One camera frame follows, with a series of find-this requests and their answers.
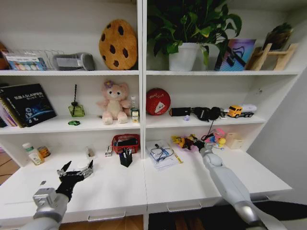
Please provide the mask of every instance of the pen holder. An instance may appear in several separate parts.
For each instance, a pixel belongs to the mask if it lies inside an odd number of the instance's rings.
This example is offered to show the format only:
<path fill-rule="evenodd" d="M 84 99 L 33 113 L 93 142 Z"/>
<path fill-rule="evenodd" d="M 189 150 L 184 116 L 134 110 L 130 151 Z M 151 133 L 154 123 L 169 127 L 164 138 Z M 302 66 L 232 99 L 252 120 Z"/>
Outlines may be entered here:
<path fill-rule="evenodd" d="M 132 163 L 132 154 L 130 153 L 127 157 L 125 157 L 124 153 L 119 154 L 120 164 L 126 167 Z"/>

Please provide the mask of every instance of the red ball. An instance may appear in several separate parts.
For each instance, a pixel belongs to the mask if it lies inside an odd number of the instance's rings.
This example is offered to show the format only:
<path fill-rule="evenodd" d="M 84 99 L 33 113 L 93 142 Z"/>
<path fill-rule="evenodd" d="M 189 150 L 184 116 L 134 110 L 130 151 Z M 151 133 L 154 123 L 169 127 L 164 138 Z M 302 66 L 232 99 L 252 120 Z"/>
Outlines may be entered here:
<path fill-rule="evenodd" d="M 171 105 L 169 94 L 160 88 L 154 88 L 146 94 L 146 111 L 150 115 L 162 115 Z"/>

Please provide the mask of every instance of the drawer handle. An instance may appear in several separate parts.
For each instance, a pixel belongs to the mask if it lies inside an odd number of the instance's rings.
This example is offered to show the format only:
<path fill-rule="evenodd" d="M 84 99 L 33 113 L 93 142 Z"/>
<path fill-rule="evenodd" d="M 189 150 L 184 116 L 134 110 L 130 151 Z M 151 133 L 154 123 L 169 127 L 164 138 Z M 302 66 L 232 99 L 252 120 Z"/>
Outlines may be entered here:
<path fill-rule="evenodd" d="M 201 206 L 200 202 L 199 202 L 199 206 L 197 206 L 197 207 L 189 207 L 189 208 L 183 208 L 183 209 L 177 209 L 177 208 L 170 209 L 167 206 L 168 212 L 184 212 L 184 211 L 192 211 L 192 210 L 200 210 L 200 209 L 202 209 L 202 206 Z"/>
<path fill-rule="evenodd" d="M 104 221 L 104 220 L 112 220 L 112 219 L 121 219 L 121 218 L 124 218 L 125 216 L 126 216 L 126 211 L 124 212 L 124 215 L 114 216 L 114 217 L 93 218 L 91 216 L 88 216 L 87 221 L 96 222 L 96 221 Z"/>

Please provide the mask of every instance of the wooden stand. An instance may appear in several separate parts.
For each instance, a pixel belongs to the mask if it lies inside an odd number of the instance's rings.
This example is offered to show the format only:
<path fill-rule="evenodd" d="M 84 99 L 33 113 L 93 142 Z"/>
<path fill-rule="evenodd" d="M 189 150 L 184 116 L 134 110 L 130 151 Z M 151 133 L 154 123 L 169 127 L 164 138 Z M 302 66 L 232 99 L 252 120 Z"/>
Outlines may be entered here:
<path fill-rule="evenodd" d="M 268 43 L 264 50 L 261 47 L 255 48 L 249 62 L 246 65 L 247 70 L 261 70 L 261 67 L 268 55 L 277 56 L 277 63 L 274 70 L 283 70 L 291 56 L 297 49 L 298 44 L 293 43 L 286 51 L 270 51 L 272 43 Z"/>

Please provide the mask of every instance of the stuffed bunny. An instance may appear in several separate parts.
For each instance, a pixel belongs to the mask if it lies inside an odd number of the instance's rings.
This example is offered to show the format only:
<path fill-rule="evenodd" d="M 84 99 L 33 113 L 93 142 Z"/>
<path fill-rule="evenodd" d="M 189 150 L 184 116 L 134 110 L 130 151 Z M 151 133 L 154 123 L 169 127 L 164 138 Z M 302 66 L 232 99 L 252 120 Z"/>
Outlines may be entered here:
<path fill-rule="evenodd" d="M 113 120 L 118 120 L 118 123 L 127 123 L 128 115 L 130 115 L 131 101 L 125 100 L 129 94 L 128 85 L 122 83 L 119 85 L 108 80 L 102 85 L 102 95 L 105 97 L 104 101 L 97 102 L 104 112 L 102 113 L 102 120 L 105 125 L 110 125 Z"/>

